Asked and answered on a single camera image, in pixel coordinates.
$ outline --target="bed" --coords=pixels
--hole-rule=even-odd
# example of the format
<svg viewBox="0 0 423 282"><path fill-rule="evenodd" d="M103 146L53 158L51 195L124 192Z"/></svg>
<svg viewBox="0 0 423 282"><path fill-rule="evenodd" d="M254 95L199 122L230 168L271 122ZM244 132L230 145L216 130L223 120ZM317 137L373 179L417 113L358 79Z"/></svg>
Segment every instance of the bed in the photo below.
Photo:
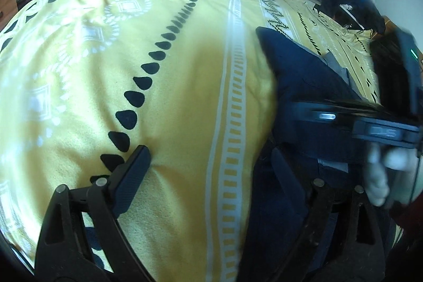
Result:
<svg viewBox="0 0 423 282"><path fill-rule="evenodd" d="M134 251L157 281L233 281L276 107L258 26L332 52L378 101L371 31L346 30L304 0L33 0L20 10L0 34L8 241L33 263L54 189L90 185L142 144L151 167L119 218Z"/></svg>

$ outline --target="finger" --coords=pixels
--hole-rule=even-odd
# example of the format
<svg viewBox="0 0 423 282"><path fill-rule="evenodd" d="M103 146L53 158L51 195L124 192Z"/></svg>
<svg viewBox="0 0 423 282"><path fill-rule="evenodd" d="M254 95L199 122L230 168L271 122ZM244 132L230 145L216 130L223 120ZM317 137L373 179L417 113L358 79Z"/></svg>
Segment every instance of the finger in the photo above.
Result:
<svg viewBox="0 0 423 282"><path fill-rule="evenodd" d="M395 147L384 154L382 163L390 169L408 171L417 162L417 157L413 159L413 156L416 156L416 150Z"/></svg>
<svg viewBox="0 0 423 282"><path fill-rule="evenodd" d="M374 184L367 184L365 190L367 193L370 193L379 199L387 198L390 191L388 184L384 184L382 187L378 187Z"/></svg>
<svg viewBox="0 0 423 282"><path fill-rule="evenodd" d="M370 202L372 205L374 205L374 206L376 206L376 207L381 207L381 206L385 203L386 198L383 198L383 197L377 197L377 196L376 196L376 195L374 195L374 194L373 194L373 192L372 192L370 189L368 189L367 187L364 187L364 190L365 190L365 192L366 192L366 194L367 194L367 198L369 199L369 202Z"/></svg>
<svg viewBox="0 0 423 282"><path fill-rule="evenodd" d="M402 204L408 204L414 201L423 190L423 160L420 161L419 173L417 175L417 163L412 169L406 172L400 172L398 187L394 190L393 197Z"/></svg>
<svg viewBox="0 0 423 282"><path fill-rule="evenodd" d="M369 153L367 154L367 162L375 164L380 161L381 148L377 142L369 143Z"/></svg>
<svg viewBox="0 0 423 282"><path fill-rule="evenodd" d="M380 163L367 164L363 169L363 178L367 184L383 187L388 184L385 167Z"/></svg>

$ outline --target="hand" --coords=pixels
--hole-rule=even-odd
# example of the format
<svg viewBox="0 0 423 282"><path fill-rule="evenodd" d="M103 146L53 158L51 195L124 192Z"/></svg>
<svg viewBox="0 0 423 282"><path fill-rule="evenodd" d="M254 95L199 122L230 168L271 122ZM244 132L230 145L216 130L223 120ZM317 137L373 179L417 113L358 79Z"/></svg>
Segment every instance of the hand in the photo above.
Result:
<svg viewBox="0 0 423 282"><path fill-rule="evenodd" d="M407 205L410 202L413 185L416 178L418 163L417 150L401 147L386 148L384 145L369 143L367 162L363 169L364 189L371 204L382 206L388 195ZM400 171L398 184L395 190L388 186L387 169ZM423 190L423 159L420 160L420 169L417 176L412 201Z"/></svg>

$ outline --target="white geometric pattern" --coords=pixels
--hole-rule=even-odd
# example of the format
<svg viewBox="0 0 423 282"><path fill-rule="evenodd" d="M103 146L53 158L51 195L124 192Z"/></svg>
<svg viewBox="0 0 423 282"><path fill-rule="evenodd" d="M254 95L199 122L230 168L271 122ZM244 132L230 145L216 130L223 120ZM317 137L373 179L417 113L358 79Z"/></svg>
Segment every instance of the white geometric pattern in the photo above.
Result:
<svg viewBox="0 0 423 282"><path fill-rule="evenodd" d="M51 118L50 85L32 89L28 97L28 120L44 121Z"/></svg>
<svg viewBox="0 0 423 282"><path fill-rule="evenodd" d="M83 41L104 41L103 31L99 26L82 26L81 36Z"/></svg>
<svg viewBox="0 0 423 282"><path fill-rule="evenodd" d="M104 7L106 22L126 21L151 9L151 0L115 0Z"/></svg>
<svg viewBox="0 0 423 282"><path fill-rule="evenodd" d="M141 7L137 0L117 2L120 12L141 11Z"/></svg>

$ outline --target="green led light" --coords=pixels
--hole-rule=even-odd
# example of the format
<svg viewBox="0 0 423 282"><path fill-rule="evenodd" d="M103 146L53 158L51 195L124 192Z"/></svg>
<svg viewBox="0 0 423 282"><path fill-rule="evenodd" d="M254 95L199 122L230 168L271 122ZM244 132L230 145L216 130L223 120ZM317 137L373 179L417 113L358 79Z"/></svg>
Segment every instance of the green led light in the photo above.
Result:
<svg viewBox="0 0 423 282"><path fill-rule="evenodd" d="M417 54L416 54L416 53L414 53L413 49L411 49L411 53L413 53L413 55L414 55L414 57L416 58L416 60L418 60L418 59L419 59L419 57L417 56Z"/></svg>

